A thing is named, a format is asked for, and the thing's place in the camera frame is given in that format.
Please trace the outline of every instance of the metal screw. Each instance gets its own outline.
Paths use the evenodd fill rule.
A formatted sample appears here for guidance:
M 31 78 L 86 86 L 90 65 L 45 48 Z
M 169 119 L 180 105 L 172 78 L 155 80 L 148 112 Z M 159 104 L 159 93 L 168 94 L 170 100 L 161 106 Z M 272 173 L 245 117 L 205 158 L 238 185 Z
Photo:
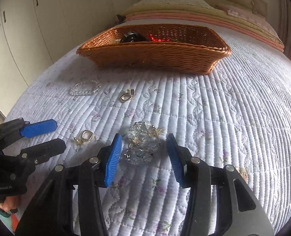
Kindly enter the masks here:
M 99 159 L 97 158 L 97 157 L 92 157 L 92 158 L 90 158 L 90 163 L 92 163 L 92 164 L 96 164 L 96 163 L 98 163 L 99 162 Z
M 64 169 L 64 167 L 62 166 L 62 165 L 57 165 L 56 167 L 55 167 L 55 171 L 57 171 L 57 172 L 60 172 L 60 171 L 62 171 Z
M 192 157 L 190 160 L 192 163 L 195 163 L 195 164 L 200 163 L 200 159 L 198 157 Z
M 232 165 L 227 165 L 226 170 L 233 172 L 235 170 L 235 168 Z

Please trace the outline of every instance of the human hand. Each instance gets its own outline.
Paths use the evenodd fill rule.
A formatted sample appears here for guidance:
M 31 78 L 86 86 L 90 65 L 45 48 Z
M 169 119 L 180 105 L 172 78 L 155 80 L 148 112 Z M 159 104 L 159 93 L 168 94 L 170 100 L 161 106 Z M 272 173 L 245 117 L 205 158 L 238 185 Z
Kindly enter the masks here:
M 6 200 L 2 204 L 0 203 L 0 209 L 5 212 L 10 211 L 11 209 L 16 209 L 20 204 L 20 201 L 21 201 L 20 195 L 8 196 L 6 197 Z

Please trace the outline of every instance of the brown woven basket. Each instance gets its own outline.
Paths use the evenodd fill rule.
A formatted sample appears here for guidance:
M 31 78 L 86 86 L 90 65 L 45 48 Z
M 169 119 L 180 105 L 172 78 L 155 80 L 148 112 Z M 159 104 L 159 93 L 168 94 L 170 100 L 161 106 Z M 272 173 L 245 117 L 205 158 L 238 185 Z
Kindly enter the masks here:
M 133 31 L 149 37 L 178 42 L 131 42 L 114 44 Z M 231 54 L 230 47 L 212 29 L 181 24 L 130 25 L 108 29 L 85 42 L 77 54 L 87 56 L 98 67 L 109 66 L 176 70 L 208 74 L 217 62 Z

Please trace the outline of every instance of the quilted bedspread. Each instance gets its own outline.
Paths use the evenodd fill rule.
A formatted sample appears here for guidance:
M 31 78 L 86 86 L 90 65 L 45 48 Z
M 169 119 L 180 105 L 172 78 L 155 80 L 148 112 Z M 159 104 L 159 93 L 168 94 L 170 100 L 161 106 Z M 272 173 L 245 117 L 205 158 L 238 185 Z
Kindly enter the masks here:
M 225 39 L 232 54 L 209 75 L 186 75 L 137 68 L 99 70 L 76 55 L 76 49 L 67 53 L 24 92 L 7 117 L 58 122 L 51 134 L 9 146 L 8 155 L 54 138 L 67 146 L 29 177 L 18 218 L 55 165 L 79 165 L 110 145 L 116 133 L 124 135 L 132 123 L 146 120 L 163 129 L 162 149 L 149 164 L 131 165 L 122 158 L 115 182 L 100 189 L 109 235 L 180 234 L 189 189 L 175 180 L 164 146 L 169 133 L 209 165 L 239 169 L 278 232 L 291 216 L 291 62 L 276 49 L 230 29 L 182 20 L 129 22 L 140 23 L 208 26 Z M 86 79 L 100 83 L 97 93 L 69 95 L 72 86 Z M 121 103 L 118 98 L 128 88 L 136 95 Z M 95 136 L 76 151 L 73 137 L 85 129 Z M 216 218 L 214 190 L 211 212 L 210 233 Z M 76 190 L 73 220 L 80 234 Z

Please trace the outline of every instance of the pillow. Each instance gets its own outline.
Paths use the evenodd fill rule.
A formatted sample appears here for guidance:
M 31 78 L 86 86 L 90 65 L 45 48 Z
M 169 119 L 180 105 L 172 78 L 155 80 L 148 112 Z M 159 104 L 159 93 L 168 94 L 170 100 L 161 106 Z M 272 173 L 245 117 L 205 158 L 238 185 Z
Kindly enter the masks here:
M 153 3 L 170 3 L 170 4 L 186 4 L 186 5 L 193 5 L 199 6 L 207 9 L 214 9 L 210 5 L 208 5 L 204 0 L 141 0 L 137 2 L 135 5 L 142 5 L 142 4 L 153 4 Z
M 216 8 L 226 11 L 229 16 L 247 20 L 248 22 L 251 22 L 254 25 L 259 26 L 262 29 L 266 30 L 267 32 L 272 34 L 274 37 L 279 38 L 278 34 L 275 32 L 272 26 L 269 25 L 267 21 L 265 21 L 260 16 L 252 14 L 251 11 L 246 11 L 241 8 L 237 8 L 235 6 L 224 5 L 224 4 L 217 4 Z

